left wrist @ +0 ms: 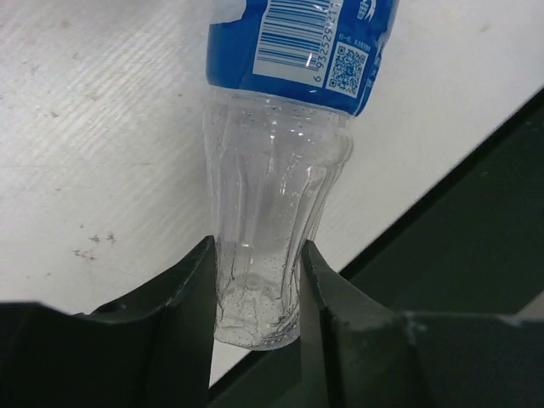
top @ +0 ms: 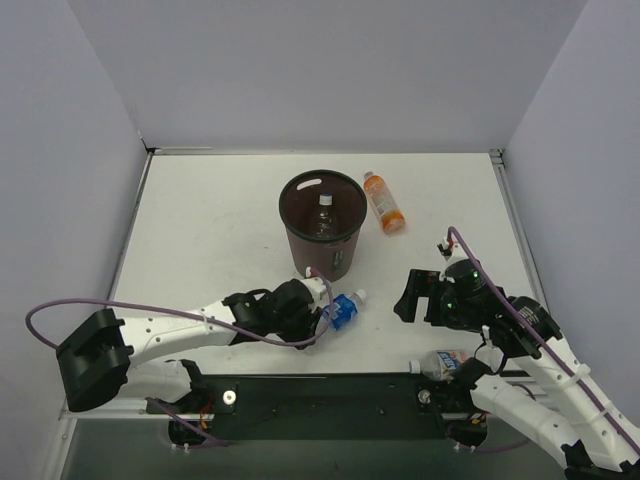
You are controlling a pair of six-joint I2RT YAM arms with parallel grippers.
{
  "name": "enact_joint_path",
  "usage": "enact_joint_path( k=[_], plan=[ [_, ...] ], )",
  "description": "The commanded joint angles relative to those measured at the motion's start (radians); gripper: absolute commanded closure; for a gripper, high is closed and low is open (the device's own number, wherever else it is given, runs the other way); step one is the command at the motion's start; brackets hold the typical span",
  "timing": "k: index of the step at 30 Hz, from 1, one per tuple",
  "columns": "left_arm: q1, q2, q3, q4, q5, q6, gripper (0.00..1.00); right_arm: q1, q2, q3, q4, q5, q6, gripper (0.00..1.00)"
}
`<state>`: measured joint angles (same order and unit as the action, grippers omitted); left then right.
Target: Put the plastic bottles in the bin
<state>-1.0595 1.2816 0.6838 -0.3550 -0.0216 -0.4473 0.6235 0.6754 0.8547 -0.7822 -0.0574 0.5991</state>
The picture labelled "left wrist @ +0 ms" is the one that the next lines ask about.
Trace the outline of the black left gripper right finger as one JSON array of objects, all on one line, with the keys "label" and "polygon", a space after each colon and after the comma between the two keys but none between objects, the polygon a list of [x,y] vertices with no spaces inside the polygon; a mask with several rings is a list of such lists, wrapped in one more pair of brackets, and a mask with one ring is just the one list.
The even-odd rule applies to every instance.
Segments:
[{"label": "black left gripper right finger", "polygon": [[394,312],[300,255],[307,407],[540,407],[543,323],[508,314]]}]

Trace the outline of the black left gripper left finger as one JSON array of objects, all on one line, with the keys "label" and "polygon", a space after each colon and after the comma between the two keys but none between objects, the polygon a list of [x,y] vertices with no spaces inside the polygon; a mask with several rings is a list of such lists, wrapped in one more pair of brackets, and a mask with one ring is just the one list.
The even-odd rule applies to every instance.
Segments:
[{"label": "black left gripper left finger", "polygon": [[215,246],[90,314],[1,306],[4,407],[204,407],[215,324]]}]

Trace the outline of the blue label clear plastic bottle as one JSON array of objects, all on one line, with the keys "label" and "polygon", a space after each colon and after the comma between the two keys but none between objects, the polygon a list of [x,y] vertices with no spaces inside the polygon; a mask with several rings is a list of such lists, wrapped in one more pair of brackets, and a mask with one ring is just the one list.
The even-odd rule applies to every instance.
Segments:
[{"label": "blue label clear plastic bottle", "polygon": [[300,252],[353,149],[395,1],[216,1],[204,116],[215,337],[266,351],[299,335]]}]

